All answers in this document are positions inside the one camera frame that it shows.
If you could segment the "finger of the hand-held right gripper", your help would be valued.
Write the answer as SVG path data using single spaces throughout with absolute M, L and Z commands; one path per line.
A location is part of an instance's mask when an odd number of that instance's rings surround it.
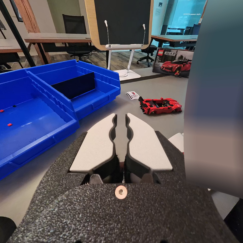
M 184 152 L 184 133 L 177 133 L 168 139 L 178 150 Z

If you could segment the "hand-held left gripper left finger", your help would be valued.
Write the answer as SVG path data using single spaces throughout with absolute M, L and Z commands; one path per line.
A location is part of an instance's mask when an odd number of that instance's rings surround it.
M 72 173 L 112 174 L 117 167 L 114 139 L 117 114 L 110 114 L 87 132 L 69 169 Z

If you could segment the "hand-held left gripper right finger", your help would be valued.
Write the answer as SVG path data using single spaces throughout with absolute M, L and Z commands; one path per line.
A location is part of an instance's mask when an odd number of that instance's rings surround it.
M 127 127 L 126 169 L 133 174 L 172 171 L 173 167 L 155 130 L 131 113 L 125 116 Z

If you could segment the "large blue plastic bin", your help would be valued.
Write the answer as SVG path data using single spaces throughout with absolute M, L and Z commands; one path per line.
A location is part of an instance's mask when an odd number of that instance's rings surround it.
M 35 84 L 25 69 L 1 73 L 1 180 L 79 128 L 75 113 Z

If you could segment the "red lego car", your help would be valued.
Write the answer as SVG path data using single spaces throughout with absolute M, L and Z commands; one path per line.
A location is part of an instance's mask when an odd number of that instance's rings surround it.
M 141 110 L 147 115 L 182 112 L 182 105 L 171 98 L 143 99 L 140 96 L 138 101 L 140 102 Z

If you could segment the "lego set box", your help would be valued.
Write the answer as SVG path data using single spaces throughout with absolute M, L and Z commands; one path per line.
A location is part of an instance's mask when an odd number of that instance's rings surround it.
M 158 48 L 152 72 L 175 76 L 180 70 L 181 77 L 188 78 L 194 51 L 170 48 Z

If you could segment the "blue plastic bin with divider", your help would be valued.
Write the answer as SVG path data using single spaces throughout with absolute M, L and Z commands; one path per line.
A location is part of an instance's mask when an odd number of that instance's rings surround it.
M 59 100 L 77 120 L 120 94 L 117 72 L 74 59 L 27 68 L 26 72 L 38 89 Z

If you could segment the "white sticker sheet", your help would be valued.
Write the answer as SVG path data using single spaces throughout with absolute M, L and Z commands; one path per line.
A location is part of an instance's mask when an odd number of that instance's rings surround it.
M 126 92 L 125 94 L 128 95 L 128 97 L 129 97 L 131 100 L 139 99 L 139 97 L 140 97 L 140 96 L 139 96 L 136 92 L 134 92 L 134 91 L 132 91 L 132 92 Z

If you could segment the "wooden desk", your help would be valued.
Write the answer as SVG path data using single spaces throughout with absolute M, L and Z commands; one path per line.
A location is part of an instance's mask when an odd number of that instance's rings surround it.
M 88 34 L 66 34 L 66 33 L 28 33 L 24 38 L 26 43 L 36 45 L 36 50 L 42 64 L 49 64 L 51 61 L 47 58 L 49 52 L 72 51 L 71 47 L 56 47 L 55 43 L 91 43 L 92 40 Z
M 152 35 L 150 45 L 153 41 L 159 42 L 158 47 L 169 42 L 170 47 L 194 47 L 196 46 L 198 35 Z
M 23 68 L 20 63 L 20 57 L 18 53 L 23 52 L 18 42 L 15 39 L 0 39 L 0 65 L 5 66 L 7 69 L 11 69 L 8 63 L 17 62 Z

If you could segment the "white book stand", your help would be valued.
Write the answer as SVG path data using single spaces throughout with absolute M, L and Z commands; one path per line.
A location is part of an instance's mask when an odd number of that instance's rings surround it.
M 133 58 L 133 54 L 135 52 L 135 49 L 142 48 L 144 46 L 146 28 L 145 28 L 145 24 L 143 24 L 142 26 L 143 26 L 143 29 L 144 29 L 144 39 L 143 39 L 143 43 L 142 44 L 127 44 L 127 45 L 124 45 L 124 44 L 110 44 L 109 39 L 108 39 L 108 44 L 105 45 L 105 48 L 108 50 L 108 58 L 107 58 L 107 61 L 108 61 L 107 69 L 108 70 L 110 70 L 112 50 L 128 50 L 128 49 L 132 50 L 127 68 L 123 69 L 123 70 L 115 71 L 115 72 L 117 72 L 119 74 L 119 78 L 120 78 L 121 81 L 131 80 L 131 79 L 136 79 L 136 78 L 140 78 L 141 77 L 139 74 L 137 74 L 134 71 L 130 70 L 130 66 L 131 66 L 131 62 L 132 62 L 132 58 Z

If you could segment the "black mesh office chair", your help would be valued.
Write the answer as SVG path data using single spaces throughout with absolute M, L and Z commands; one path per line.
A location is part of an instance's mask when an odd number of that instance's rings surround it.
M 65 33 L 67 34 L 87 34 L 84 16 L 70 16 L 62 14 Z M 78 56 L 79 61 L 92 64 L 89 61 L 82 60 L 82 57 L 88 59 L 92 55 L 90 50 L 91 42 L 89 43 L 68 43 L 69 47 L 73 47 L 73 51 L 67 51 L 70 57 Z

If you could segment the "wood-rimmed black panel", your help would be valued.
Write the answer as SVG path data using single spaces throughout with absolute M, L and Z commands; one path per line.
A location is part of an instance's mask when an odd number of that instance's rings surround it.
M 85 0 L 92 43 L 106 51 L 108 44 L 142 44 L 145 24 L 145 49 L 152 31 L 153 5 L 151 0 Z

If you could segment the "black slanted pole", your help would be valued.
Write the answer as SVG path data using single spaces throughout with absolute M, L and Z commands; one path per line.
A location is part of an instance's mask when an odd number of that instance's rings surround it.
M 13 22 L 11 16 L 10 16 L 4 2 L 3 2 L 3 0 L 0 1 L 0 10 L 1 10 L 1 13 L 3 14 L 8 26 L 10 27 L 16 41 L 18 42 L 21 50 L 23 51 L 30 67 L 35 67 L 36 65 L 35 65 L 35 63 L 34 63 L 32 57 L 31 57 L 31 55 L 30 55 L 20 33 L 18 32 L 18 30 L 17 30 L 17 28 L 16 28 L 16 26 L 15 26 L 15 24 L 14 24 L 14 22 Z

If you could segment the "dark framed picture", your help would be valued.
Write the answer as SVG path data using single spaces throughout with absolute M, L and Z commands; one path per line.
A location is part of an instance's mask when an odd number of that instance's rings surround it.
M 15 1 L 14 0 L 10 0 L 10 3 L 11 3 L 11 6 L 12 6 L 12 8 L 14 10 L 14 13 L 15 13 L 15 16 L 16 16 L 18 22 L 22 22 L 23 23 L 23 19 L 22 19 L 21 15 L 20 15 L 20 12 L 19 12 L 19 10 L 18 10 L 18 8 L 16 6 Z

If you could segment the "wooden door frame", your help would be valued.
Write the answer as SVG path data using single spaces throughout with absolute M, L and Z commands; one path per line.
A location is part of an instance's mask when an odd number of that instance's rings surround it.
M 40 33 L 40 29 L 28 0 L 14 1 L 25 24 L 28 33 Z

